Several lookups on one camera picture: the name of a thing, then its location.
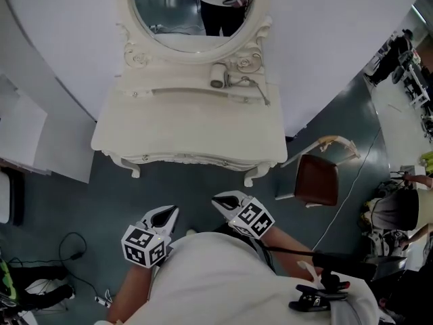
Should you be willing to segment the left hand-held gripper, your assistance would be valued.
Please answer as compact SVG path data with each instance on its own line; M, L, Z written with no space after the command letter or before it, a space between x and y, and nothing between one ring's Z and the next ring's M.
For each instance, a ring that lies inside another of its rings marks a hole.
M148 227L130 225L121 239L124 258L144 268L161 265L168 254L171 235L179 217L176 205L162 206L148 211L141 222Z

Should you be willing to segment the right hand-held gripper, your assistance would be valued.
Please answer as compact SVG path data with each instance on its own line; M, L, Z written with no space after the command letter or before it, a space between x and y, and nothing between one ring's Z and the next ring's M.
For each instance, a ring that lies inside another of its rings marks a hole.
M228 220L231 228L250 238L261 239L275 224L260 201L238 190L221 192L212 197L211 203Z

